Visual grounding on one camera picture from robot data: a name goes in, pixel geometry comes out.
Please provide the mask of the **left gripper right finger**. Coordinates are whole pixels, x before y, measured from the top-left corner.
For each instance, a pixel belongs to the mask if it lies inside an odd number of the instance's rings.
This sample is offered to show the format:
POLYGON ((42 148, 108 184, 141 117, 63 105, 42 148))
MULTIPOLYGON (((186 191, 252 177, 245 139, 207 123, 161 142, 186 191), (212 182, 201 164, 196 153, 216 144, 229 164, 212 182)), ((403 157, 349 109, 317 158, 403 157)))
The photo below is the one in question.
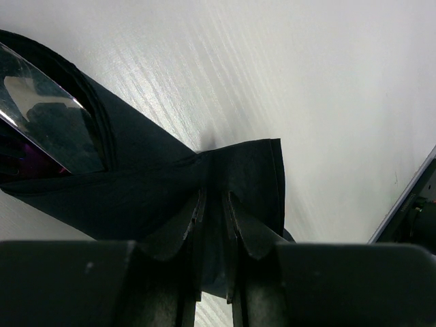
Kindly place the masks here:
POLYGON ((435 261, 411 245, 293 243, 223 197, 235 326, 434 326, 435 261))

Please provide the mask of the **black paper napkin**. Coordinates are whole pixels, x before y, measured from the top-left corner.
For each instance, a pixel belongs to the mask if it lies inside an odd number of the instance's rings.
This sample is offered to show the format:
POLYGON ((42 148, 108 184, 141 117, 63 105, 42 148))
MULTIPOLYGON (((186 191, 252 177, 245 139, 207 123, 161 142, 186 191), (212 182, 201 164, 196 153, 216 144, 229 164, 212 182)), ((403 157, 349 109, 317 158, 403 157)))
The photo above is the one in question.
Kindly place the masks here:
POLYGON ((61 55, 23 35, 1 42, 28 59, 96 118, 106 169, 82 176, 10 181, 1 190, 97 240, 143 241, 206 190, 205 292, 225 296, 221 196, 234 194, 272 231, 284 228, 281 142, 263 139, 196 153, 61 55))

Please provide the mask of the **iridescent fork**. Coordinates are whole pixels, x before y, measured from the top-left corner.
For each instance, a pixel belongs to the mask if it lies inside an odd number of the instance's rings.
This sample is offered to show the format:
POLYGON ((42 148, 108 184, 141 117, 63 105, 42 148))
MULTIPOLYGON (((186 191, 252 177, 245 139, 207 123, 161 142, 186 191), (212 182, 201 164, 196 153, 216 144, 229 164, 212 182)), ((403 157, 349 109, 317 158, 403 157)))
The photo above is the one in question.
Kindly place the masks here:
POLYGON ((1 184, 70 175, 63 166, 1 121, 1 184))

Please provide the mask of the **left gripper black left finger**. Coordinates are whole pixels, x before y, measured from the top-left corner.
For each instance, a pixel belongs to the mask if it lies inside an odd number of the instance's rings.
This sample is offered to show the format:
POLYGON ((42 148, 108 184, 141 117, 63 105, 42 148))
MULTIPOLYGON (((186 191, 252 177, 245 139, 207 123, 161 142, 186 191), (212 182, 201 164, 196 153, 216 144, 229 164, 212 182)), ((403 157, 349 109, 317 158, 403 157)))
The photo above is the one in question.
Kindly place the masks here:
POLYGON ((193 326, 205 190, 134 241, 3 241, 2 326, 193 326))

